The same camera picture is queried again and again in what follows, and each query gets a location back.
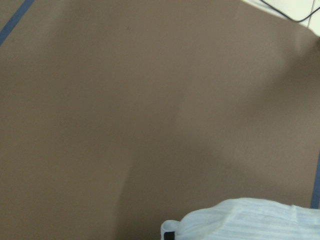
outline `brown cloth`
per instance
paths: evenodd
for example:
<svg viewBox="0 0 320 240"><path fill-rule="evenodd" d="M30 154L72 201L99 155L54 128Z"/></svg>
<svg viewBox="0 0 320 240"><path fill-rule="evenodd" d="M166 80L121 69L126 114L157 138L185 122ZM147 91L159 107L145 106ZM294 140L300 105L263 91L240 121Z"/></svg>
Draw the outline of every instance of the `brown cloth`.
<svg viewBox="0 0 320 240"><path fill-rule="evenodd" d="M0 48L0 239L156 240L230 198L308 207L319 38L236 0L35 1Z"/></svg>

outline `black object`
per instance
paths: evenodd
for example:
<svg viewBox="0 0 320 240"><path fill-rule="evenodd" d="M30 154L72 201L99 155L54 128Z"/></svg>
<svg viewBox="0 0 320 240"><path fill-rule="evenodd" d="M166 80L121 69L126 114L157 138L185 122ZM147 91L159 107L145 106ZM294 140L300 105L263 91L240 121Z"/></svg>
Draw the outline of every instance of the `black object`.
<svg viewBox="0 0 320 240"><path fill-rule="evenodd" d="M287 14L285 14L284 12L280 11L279 9L275 8L274 6L270 5L269 3L265 2L264 0L260 0L260 2L264 3L265 5L269 6L272 10L278 12L279 14L281 14L282 16L286 17L287 19L295 22L295 23L301 23L305 20L307 20L308 18L310 18L313 14L315 14L318 10L320 10L320 7L318 7L316 10L314 10L313 12L311 12L308 16L306 16L305 18L301 19L301 20L294 20L291 17L289 17Z"/></svg>
<svg viewBox="0 0 320 240"><path fill-rule="evenodd" d="M174 231L167 231L163 235L164 240L175 240L175 232Z"/></svg>

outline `white cloth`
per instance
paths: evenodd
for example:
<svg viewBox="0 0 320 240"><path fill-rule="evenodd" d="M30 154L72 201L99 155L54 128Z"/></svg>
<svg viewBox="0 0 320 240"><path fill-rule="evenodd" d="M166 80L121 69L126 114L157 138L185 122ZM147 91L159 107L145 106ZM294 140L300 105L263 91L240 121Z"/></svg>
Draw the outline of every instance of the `white cloth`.
<svg viewBox="0 0 320 240"><path fill-rule="evenodd" d="M187 214L180 222L167 220L164 232L175 240L320 240L320 210L275 201L230 199Z"/></svg>

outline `blue line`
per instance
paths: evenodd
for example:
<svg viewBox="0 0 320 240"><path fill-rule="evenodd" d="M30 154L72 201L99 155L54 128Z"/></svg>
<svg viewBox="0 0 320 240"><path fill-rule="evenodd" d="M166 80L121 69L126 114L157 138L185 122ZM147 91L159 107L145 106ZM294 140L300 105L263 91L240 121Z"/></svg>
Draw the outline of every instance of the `blue line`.
<svg viewBox="0 0 320 240"><path fill-rule="evenodd" d="M13 14L10 20L6 23L6 25L0 31L0 46L9 36L11 31L15 28L18 24L20 19L25 15L31 5L34 3L35 0L24 0L18 10Z"/></svg>
<svg viewBox="0 0 320 240"><path fill-rule="evenodd" d="M318 164L316 167L310 208L319 209L319 201L320 201L320 154L319 154Z"/></svg>

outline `black cable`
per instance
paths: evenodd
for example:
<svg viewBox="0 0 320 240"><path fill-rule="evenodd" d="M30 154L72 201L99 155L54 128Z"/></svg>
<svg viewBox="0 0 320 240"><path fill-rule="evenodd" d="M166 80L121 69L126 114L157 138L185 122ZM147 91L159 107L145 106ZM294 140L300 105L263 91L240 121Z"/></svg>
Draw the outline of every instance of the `black cable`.
<svg viewBox="0 0 320 240"><path fill-rule="evenodd" d="M305 20L307 20L308 18L310 18L313 14L315 14L318 10L320 10L320 7L318 7L316 10L314 10L313 12L311 12L308 16L306 16L305 18L301 19L301 20L294 20L291 17L289 17L287 14L285 14L284 12L280 11L279 9L275 8L274 6L270 5L269 3L265 2L264 0L260 0L260 2L263 2L265 5L268 5L272 10L276 11L277 13L281 14L282 16L286 17L287 19L295 22L295 23L301 23Z"/></svg>

